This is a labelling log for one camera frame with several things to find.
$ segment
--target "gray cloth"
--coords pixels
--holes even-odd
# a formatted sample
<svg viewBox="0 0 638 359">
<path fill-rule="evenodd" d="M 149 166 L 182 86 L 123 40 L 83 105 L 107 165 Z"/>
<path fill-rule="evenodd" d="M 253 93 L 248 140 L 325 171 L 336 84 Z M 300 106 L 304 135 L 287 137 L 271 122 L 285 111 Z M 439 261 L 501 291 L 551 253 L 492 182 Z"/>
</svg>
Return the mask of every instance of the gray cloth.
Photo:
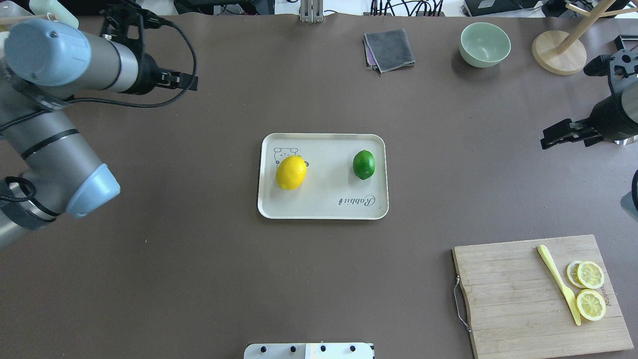
<svg viewBox="0 0 638 359">
<path fill-rule="evenodd" d="M 405 29 L 384 33 L 366 33 L 363 37 L 364 46 L 370 49 L 374 63 L 376 63 L 372 64 L 368 61 L 369 68 L 378 68 L 379 72 L 384 73 L 403 66 L 414 65 L 414 55 Z"/>
</svg>

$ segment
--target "cutting board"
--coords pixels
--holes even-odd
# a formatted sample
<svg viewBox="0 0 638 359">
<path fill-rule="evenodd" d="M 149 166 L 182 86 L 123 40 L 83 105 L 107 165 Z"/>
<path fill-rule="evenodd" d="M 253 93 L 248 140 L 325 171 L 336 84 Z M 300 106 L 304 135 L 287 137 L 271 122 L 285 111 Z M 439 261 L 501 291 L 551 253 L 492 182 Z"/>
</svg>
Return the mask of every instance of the cutting board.
<svg viewBox="0 0 638 359">
<path fill-rule="evenodd" d="M 538 254 L 549 249 L 563 281 L 572 261 L 594 261 L 605 272 L 598 292 L 607 314 L 576 326 L 556 281 Z M 592 235 L 454 247 L 475 359 L 541 359 L 634 347 L 612 278 Z"/>
</svg>

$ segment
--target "yellow knife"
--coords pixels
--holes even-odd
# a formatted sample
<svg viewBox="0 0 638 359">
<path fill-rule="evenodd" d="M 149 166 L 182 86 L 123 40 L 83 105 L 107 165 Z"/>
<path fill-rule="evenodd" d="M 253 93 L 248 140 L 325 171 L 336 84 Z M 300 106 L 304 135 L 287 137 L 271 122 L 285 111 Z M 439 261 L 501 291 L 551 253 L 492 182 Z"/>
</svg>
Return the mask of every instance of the yellow knife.
<svg viewBox="0 0 638 359">
<path fill-rule="evenodd" d="M 574 292 L 571 290 L 571 288 L 565 285 L 563 279 L 560 277 L 558 268 L 556 267 L 556 263 L 554 263 L 554 259 L 549 253 L 549 249 L 547 249 L 545 245 L 541 244 L 538 246 L 538 253 L 540 253 L 543 262 L 545 262 L 545 264 L 549 268 L 549 271 L 554 276 L 554 279 L 556 279 L 556 283 L 558 283 L 558 287 L 560 288 L 561 292 L 563 292 L 563 296 L 567 301 L 569 310 L 572 312 L 572 317 L 574 317 L 574 322 L 576 322 L 576 325 L 581 325 L 581 313 L 576 307 L 576 297 L 574 296 Z"/>
</svg>

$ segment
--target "green bowl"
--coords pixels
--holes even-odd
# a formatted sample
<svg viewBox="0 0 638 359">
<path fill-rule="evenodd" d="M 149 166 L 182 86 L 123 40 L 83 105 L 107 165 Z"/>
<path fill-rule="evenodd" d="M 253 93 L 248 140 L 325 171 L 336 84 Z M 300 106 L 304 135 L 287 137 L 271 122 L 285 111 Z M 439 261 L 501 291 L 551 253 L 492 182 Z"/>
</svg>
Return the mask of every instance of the green bowl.
<svg viewBox="0 0 638 359">
<path fill-rule="evenodd" d="M 475 22 L 461 33 L 461 56 L 474 67 L 494 66 L 503 61 L 511 49 L 510 38 L 494 24 Z"/>
</svg>

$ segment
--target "white metal plate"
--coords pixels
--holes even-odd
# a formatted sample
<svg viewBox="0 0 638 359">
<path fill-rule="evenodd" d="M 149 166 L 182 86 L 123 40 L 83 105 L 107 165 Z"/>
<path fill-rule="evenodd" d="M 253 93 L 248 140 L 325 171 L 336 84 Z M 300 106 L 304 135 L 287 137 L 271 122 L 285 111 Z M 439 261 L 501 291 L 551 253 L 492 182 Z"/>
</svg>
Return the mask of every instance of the white metal plate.
<svg viewBox="0 0 638 359">
<path fill-rule="evenodd" d="M 352 160 L 366 149 L 375 157 L 372 177 L 361 180 Z M 299 155 L 308 165 L 306 179 L 295 190 L 276 181 L 277 166 Z M 262 143 L 257 208 L 275 219 L 376 220 L 388 212 L 385 143 L 371 134 L 270 134 Z"/>
<path fill-rule="evenodd" d="M 374 347 L 361 342 L 251 344 L 244 359 L 374 359 Z"/>
</svg>

